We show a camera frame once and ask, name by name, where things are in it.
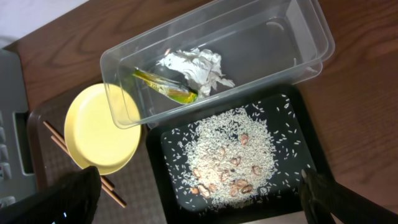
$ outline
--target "small clam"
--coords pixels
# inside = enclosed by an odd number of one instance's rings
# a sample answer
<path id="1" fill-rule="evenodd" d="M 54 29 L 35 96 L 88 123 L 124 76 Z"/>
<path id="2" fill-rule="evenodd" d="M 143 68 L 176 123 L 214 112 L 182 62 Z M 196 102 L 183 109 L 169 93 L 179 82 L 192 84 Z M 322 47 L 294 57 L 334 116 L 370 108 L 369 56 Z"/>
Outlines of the small clam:
<path id="1" fill-rule="evenodd" d="M 199 172 L 198 169 L 194 169 L 194 170 L 193 170 L 193 175 L 195 175 L 195 177 L 198 177 L 198 178 L 201 177 L 200 172 Z"/>
<path id="2" fill-rule="evenodd" d="M 214 192 L 217 191 L 217 186 L 214 185 L 214 184 L 210 184 L 209 189 L 210 189 L 210 192 L 211 192 L 211 193 L 214 193 Z"/>
<path id="3" fill-rule="evenodd" d="M 198 185 L 198 189 L 199 189 L 200 195 L 204 196 L 205 198 L 210 197 L 210 191 L 207 190 L 205 186 L 200 184 L 200 185 Z"/>
<path id="4" fill-rule="evenodd" d="M 191 187 L 190 190 L 193 194 L 199 194 L 199 190 L 197 188 Z"/>
<path id="5" fill-rule="evenodd" d="M 243 188 L 245 188 L 247 185 L 248 185 L 248 182 L 245 181 L 244 179 L 239 179 L 238 181 L 236 181 L 236 186 L 237 186 L 239 189 L 243 189 Z"/>
<path id="6" fill-rule="evenodd" d="M 245 146 L 248 143 L 249 136 L 247 134 L 242 134 L 241 136 L 241 143 L 243 146 Z"/>
<path id="7" fill-rule="evenodd" d="M 251 192 L 253 190 L 253 186 L 251 186 L 251 185 L 247 185 L 247 186 L 245 186 L 243 189 L 242 189 L 242 194 L 246 194 L 246 193 L 249 193 L 249 192 Z"/>
<path id="8" fill-rule="evenodd" d="M 221 179 L 222 182 L 224 182 L 224 181 L 228 180 L 228 177 L 229 177 L 229 170 L 224 170 L 221 173 L 220 179 Z"/>
<path id="9" fill-rule="evenodd" d="M 235 166 L 238 166 L 241 163 L 241 157 L 238 156 L 237 158 L 232 158 L 229 162 L 234 164 Z"/>
<path id="10" fill-rule="evenodd" d="M 231 191 L 229 192 L 230 196 L 232 197 L 237 197 L 239 193 L 239 189 L 236 186 L 233 186 L 231 188 Z"/>
<path id="11" fill-rule="evenodd" d="M 261 168 L 259 166 L 252 166 L 251 171 L 254 175 L 261 175 Z"/>
<path id="12" fill-rule="evenodd" d="M 225 149 L 224 149 L 224 147 L 221 147 L 221 148 L 220 148 L 220 154 L 221 154 L 222 157 L 225 156 Z"/>

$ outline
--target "chopsticks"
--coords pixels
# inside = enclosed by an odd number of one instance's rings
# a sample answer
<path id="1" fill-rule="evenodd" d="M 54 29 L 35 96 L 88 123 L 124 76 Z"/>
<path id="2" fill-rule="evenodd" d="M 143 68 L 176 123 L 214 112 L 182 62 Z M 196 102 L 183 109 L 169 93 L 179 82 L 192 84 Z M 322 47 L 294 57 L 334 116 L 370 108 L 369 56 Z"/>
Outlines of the chopsticks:
<path id="1" fill-rule="evenodd" d="M 67 145 L 65 143 L 65 140 L 61 135 L 46 121 L 43 122 L 44 125 L 51 131 L 53 136 L 51 136 L 51 139 L 66 153 L 69 157 L 69 151 L 67 149 Z M 114 187 L 111 183 L 109 183 L 104 177 L 101 176 L 101 187 L 102 189 L 108 193 L 109 196 L 111 196 L 120 206 L 123 208 L 126 208 L 126 203 L 122 202 L 118 196 L 113 192 Z"/>

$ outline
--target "brown table surface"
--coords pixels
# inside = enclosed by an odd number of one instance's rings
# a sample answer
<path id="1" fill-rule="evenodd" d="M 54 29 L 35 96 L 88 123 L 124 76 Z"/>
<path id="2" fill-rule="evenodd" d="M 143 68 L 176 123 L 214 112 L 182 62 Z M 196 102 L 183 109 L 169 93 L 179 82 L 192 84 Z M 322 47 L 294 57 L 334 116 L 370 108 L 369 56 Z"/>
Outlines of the brown table surface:
<path id="1" fill-rule="evenodd" d="M 7 49 L 18 52 L 30 110 L 101 80 L 100 57 L 209 0 L 90 0 Z M 398 213 L 398 1 L 320 0 L 336 42 L 298 85 L 337 182 Z"/>

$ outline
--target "black plastic tray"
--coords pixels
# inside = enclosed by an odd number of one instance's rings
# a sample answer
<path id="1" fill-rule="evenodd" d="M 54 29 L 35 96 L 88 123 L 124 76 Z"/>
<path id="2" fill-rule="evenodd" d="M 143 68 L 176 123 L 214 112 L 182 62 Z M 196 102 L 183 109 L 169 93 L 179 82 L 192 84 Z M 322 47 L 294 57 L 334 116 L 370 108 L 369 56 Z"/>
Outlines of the black plastic tray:
<path id="1" fill-rule="evenodd" d="M 225 208 L 218 213 L 207 212 L 206 215 L 199 216 L 199 213 L 203 213 L 204 207 L 206 207 L 205 201 L 202 200 L 201 196 L 190 193 L 184 195 L 182 190 L 176 191 L 175 189 L 182 184 L 180 179 L 173 183 L 169 173 L 174 175 L 179 171 L 169 169 L 170 167 L 167 167 L 166 162 L 181 165 L 186 161 L 184 158 L 173 161 L 173 154 L 180 150 L 176 142 L 181 141 L 183 137 L 191 140 L 190 135 L 183 135 L 183 133 L 189 133 L 189 124 L 194 125 L 193 123 L 199 119 L 246 105 L 249 106 L 245 110 L 251 116 L 256 111 L 253 103 L 264 108 L 264 113 L 261 113 L 258 118 L 267 119 L 267 129 L 275 139 L 274 144 L 277 152 L 274 159 L 278 159 L 279 166 L 277 168 L 280 174 L 275 174 L 269 182 L 275 183 L 277 186 L 271 187 L 268 196 L 257 198 L 262 200 L 262 203 L 254 203 L 239 209 Z M 180 135 L 172 134 L 174 128 L 180 130 Z M 276 143 L 283 138 L 282 133 L 287 136 L 287 140 Z M 296 193 L 299 182 L 295 179 L 299 179 L 300 176 L 295 175 L 294 172 L 300 172 L 302 168 L 310 166 L 319 173 L 333 179 L 301 95 L 296 87 L 290 85 L 262 90 L 222 105 L 202 108 L 185 116 L 169 120 L 149 133 L 146 144 L 168 223 L 242 223 L 297 212 L 301 210 L 301 206 L 299 196 Z M 297 157 L 292 154 L 292 149 L 297 152 Z M 286 179 L 289 180 L 290 187 L 287 187 L 286 183 L 285 185 L 282 184 L 282 181 Z M 192 199 L 191 203 L 185 204 L 190 199 Z"/>

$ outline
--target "yellow plate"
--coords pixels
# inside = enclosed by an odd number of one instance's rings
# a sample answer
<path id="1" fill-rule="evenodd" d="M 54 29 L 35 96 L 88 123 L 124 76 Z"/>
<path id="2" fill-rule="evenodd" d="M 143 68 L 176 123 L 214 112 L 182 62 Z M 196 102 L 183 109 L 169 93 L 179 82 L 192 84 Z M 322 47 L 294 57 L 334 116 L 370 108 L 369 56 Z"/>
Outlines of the yellow plate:
<path id="1" fill-rule="evenodd" d="M 120 87 L 109 85 L 113 91 Z M 125 102 L 139 119 L 139 112 L 131 97 Z M 113 123 L 104 84 L 83 90 L 70 105 L 65 120 L 65 142 L 72 159 L 82 169 L 96 166 L 99 174 L 118 171 L 135 153 L 141 136 L 141 126 L 119 129 Z"/>

